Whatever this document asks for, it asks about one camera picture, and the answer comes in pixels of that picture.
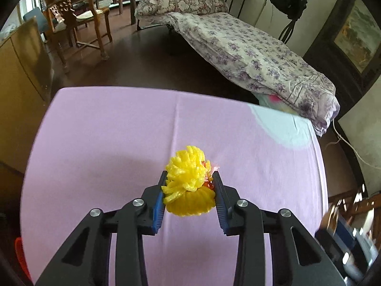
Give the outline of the yellow foam fruit net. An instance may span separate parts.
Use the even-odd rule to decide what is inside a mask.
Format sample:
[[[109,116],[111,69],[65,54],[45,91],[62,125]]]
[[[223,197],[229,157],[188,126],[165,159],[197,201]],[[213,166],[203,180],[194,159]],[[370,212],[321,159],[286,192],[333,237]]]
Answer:
[[[214,166],[198,147],[188,145],[170,158],[167,178],[161,188],[168,212],[180,217],[207,214],[215,206]]]

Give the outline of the red mesh trash basket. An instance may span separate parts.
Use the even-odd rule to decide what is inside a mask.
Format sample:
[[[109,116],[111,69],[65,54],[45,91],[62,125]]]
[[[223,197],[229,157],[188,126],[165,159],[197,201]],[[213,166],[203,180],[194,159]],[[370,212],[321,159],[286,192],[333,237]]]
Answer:
[[[26,264],[25,254],[24,254],[24,250],[23,250],[23,242],[22,242],[21,237],[18,237],[15,239],[14,247],[15,247],[15,253],[17,256],[17,260],[21,266],[21,269],[25,273],[26,277],[29,280],[32,280],[30,273],[29,273],[29,270],[28,270],[28,266]]]

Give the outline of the nearby wooden chair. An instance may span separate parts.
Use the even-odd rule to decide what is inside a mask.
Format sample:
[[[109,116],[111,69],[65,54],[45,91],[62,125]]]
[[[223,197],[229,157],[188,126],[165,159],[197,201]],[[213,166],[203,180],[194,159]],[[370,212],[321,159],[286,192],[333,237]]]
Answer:
[[[349,224],[353,223],[356,217],[371,211],[376,218],[380,217],[380,191],[368,196],[364,184],[357,189],[330,196],[328,202],[338,207],[340,214]]]

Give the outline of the purple tablecloth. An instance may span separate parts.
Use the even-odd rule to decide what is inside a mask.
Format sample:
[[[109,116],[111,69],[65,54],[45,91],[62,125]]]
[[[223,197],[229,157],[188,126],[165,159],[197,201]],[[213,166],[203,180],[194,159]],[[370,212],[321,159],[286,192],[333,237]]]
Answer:
[[[122,208],[194,145],[225,185],[259,208],[289,209],[310,232],[328,209],[322,152],[308,119],[171,90],[63,88],[34,141],[21,198],[28,270],[39,275],[93,208]]]

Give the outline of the wooden sideboard cabinet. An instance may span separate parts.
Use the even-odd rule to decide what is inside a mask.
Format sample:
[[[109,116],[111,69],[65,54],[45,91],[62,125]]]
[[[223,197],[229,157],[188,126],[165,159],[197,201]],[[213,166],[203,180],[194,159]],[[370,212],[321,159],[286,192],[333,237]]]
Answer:
[[[21,173],[50,104],[53,74],[36,18],[1,43],[1,162]]]

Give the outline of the framed landscape painting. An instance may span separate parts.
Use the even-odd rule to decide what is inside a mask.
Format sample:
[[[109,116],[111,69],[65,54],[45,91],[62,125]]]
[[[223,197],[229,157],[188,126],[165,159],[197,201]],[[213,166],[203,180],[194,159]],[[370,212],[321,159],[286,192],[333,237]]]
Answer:
[[[371,0],[336,0],[304,55],[335,85],[342,101],[354,103],[380,76],[380,11]]]

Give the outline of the floral bed quilt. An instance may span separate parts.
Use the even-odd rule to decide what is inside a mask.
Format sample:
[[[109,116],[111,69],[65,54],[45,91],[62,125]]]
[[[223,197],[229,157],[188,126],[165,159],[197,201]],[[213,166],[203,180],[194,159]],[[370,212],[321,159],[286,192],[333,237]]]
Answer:
[[[234,16],[169,13],[174,30],[229,81],[253,94],[278,96],[326,133],[340,106],[334,84],[283,42]]]

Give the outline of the black coat stand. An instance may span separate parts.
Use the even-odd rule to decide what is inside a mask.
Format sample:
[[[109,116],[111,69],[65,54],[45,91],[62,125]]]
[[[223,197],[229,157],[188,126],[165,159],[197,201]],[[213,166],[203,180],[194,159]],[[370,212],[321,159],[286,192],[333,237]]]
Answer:
[[[296,26],[296,22],[301,18],[304,10],[307,8],[307,0],[292,0],[290,10],[287,13],[287,17],[290,19],[290,22],[285,26],[281,31],[278,39],[283,43],[287,43]]]

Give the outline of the carved wooden chair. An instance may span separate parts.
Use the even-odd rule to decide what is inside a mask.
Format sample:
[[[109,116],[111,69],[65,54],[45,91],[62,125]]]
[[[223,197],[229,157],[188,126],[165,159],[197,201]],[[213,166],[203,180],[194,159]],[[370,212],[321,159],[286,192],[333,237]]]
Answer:
[[[70,41],[74,41],[76,47],[99,50],[103,60],[109,59],[103,44],[104,37],[112,41],[108,7],[97,8],[94,0],[44,0],[44,2],[51,42],[64,71],[68,71],[68,64],[61,48],[60,37],[63,34]],[[95,39],[90,42],[80,41],[77,37],[77,28],[91,22],[94,24]]]

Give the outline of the folded floral blanket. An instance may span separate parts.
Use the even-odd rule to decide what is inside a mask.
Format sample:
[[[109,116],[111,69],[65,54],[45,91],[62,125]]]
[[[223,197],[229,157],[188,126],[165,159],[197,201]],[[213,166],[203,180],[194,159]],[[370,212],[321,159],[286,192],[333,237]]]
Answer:
[[[170,12],[207,15],[227,11],[225,0],[141,0],[135,15],[154,16]]]

